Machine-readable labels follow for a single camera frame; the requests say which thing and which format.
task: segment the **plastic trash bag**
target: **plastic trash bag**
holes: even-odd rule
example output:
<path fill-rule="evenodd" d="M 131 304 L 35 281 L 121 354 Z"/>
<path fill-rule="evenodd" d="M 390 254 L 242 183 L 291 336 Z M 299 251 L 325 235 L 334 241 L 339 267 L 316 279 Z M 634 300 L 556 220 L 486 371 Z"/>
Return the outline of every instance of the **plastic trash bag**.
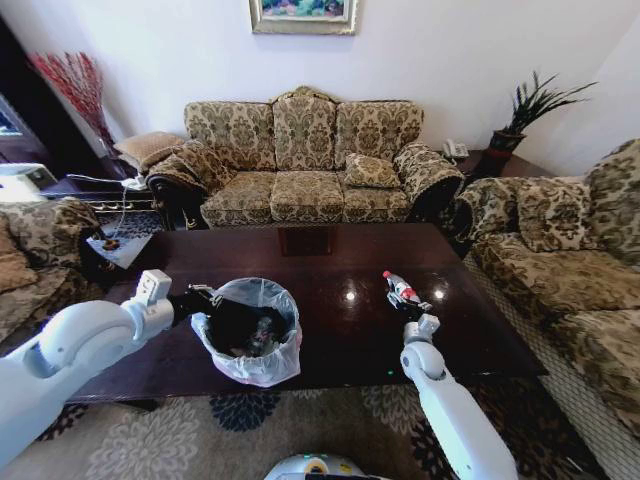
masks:
<path fill-rule="evenodd" d="M 192 315 L 191 328 L 211 353 L 213 364 L 218 370 L 240 383 L 259 387 L 271 387 L 300 373 L 302 329 L 298 321 L 298 307 L 287 290 L 271 280 L 240 278 L 212 290 L 213 292 L 245 305 L 272 307 L 282 315 L 289 327 L 283 341 L 271 353 L 261 357 L 233 357 L 217 351 L 207 338 L 207 333 L 215 338 L 216 332 L 207 332 L 209 322 L 206 315 Z"/>

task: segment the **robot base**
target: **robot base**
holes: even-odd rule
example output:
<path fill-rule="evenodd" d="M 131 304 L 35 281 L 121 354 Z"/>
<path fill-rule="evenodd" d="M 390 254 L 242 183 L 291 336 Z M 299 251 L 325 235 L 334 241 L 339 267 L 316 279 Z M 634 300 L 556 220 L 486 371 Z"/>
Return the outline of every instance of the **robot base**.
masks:
<path fill-rule="evenodd" d="M 351 460 L 337 455 L 307 453 L 294 455 L 278 462 L 265 480 L 304 480 L 307 474 L 332 475 L 340 478 L 367 479 Z"/>

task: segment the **potted plant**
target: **potted plant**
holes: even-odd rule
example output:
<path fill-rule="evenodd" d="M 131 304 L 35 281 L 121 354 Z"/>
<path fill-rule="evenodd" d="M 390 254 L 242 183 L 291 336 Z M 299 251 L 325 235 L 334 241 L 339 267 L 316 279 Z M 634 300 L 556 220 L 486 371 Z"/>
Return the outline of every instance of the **potted plant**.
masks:
<path fill-rule="evenodd" d="M 538 73 L 533 72 L 533 89 L 527 82 L 516 87 L 516 95 L 512 96 L 513 117 L 511 123 L 502 130 L 494 130 L 487 153 L 494 157 L 510 157 L 520 142 L 526 137 L 522 131 L 538 118 L 556 108 L 572 103 L 584 102 L 586 98 L 573 96 L 598 82 L 591 82 L 582 87 L 571 88 L 566 91 L 545 88 L 558 75 L 553 75 L 540 83 Z"/>

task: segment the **sofa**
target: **sofa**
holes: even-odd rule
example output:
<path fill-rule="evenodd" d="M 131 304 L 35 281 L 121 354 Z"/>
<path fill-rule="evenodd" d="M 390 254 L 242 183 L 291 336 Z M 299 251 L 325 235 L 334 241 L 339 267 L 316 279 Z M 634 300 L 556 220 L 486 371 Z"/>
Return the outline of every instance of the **sofa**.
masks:
<path fill-rule="evenodd" d="M 182 212 L 188 228 L 435 218 L 464 180 L 416 142 L 424 113 L 409 101 L 339 102 L 299 87 L 269 103 L 193 102 L 184 115 L 189 137 L 236 172 L 207 189 L 174 157 L 150 168 L 157 201 Z M 401 186 L 347 185 L 350 153 L 393 162 Z"/>
<path fill-rule="evenodd" d="M 0 294 L 0 355 L 35 334 L 49 315 L 103 296 L 99 257 L 85 239 L 100 234 L 93 209 L 74 198 L 0 203 L 8 234 L 35 272 L 28 285 Z M 8 275 L 4 270 L 0 275 Z"/>
<path fill-rule="evenodd" d="M 518 191 L 576 183 L 588 187 L 598 245 L 532 251 L 520 231 Z M 456 212 L 469 224 L 459 237 L 473 241 L 478 266 L 640 439 L 640 139 L 581 178 L 478 180 L 456 199 Z"/>

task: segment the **picture frame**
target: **picture frame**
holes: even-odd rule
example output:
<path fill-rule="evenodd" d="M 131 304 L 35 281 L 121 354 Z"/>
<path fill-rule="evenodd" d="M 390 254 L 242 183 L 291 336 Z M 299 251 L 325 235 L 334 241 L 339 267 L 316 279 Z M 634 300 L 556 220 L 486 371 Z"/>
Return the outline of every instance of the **picture frame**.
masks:
<path fill-rule="evenodd" d="M 355 35 L 358 3 L 359 0 L 249 0 L 251 27 L 253 33 Z"/>

